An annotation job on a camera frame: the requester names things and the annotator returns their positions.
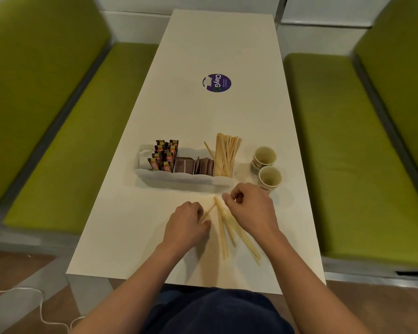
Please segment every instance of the dark blue clothing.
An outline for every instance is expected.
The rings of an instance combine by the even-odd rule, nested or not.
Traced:
[[[294,334],[263,295],[238,290],[206,288],[179,293],[151,310],[143,334]]]

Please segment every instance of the white cable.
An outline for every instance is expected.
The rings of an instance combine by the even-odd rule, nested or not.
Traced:
[[[20,290],[33,290],[33,291],[36,291],[36,292],[40,293],[40,296],[41,296],[41,298],[40,298],[40,307],[39,307],[39,315],[40,315],[40,320],[41,320],[43,323],[47,324],[47,325],[61,325],[61,326],[65,326],[65,327],[67,328],[67,333],[69,333],[69,332],[70,332],[70,330],[72,329],[72,324],[73,324],[76,320],[79,320],[79,319],[83,319],[83,318],[85,318],[85,316],[81,316],[81,317],[78,317],[78,318],[74,319],[74,320],[71,322],[70,326],[68,326],[66,323],[63,323],[63,322],[50,322],[50,321],[45,321],[45,320],[43,319],[43,316],[42,316],[42,304],[43,304],[43,302],[44,302],[45,297],[44,297],[44,293],[43,293],[43,291],[41,291],[40,289],[33,288],[33,287],[13,287],[13,288],[11,288],[11,289],[6,289],[6,290],[3,290],[3,291],[0,291],[0,293],[5,293],[5,292],[10,292],[10,291],[15,291],[15,290],[18,290],[18,289],[20,289]]]

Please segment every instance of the seat cushion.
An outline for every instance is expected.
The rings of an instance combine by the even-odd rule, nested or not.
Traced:
[[[93,0],[0,1],[0,197],[109,38]]]
[[[418,195],[349,58],[284,68],[323,254],[418,265]]]
[[[418,0],[392,0],[356,53],[418,166]]]
[[[115,44],[37,165],[5,225],[81,233],[157,45]]]

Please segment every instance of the forearm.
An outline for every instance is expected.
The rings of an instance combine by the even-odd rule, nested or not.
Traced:
[[[77,325],[72,333],[137,333],[153,300],[181,259],[162,244],[139,269]]]
[[[368,334],[278,232],[258,240],[268,256],[296,324],[304,334]]]

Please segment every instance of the floor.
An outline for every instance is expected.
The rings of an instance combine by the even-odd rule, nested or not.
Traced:
[[[43,316],[70,324],[87,314],[123,281],[92,277],[65,277],[68,258],[0,252],[0,289],[34,286],[45,291]],[[329,288],[374,334],[418,334],[418,288],[376,286],[328,281]],[[279,313],[295,327],[283,296],[265,294]],[[39,319],[39,294],[12,291],[0,294],[0,333],[66,333],[63,326]]]

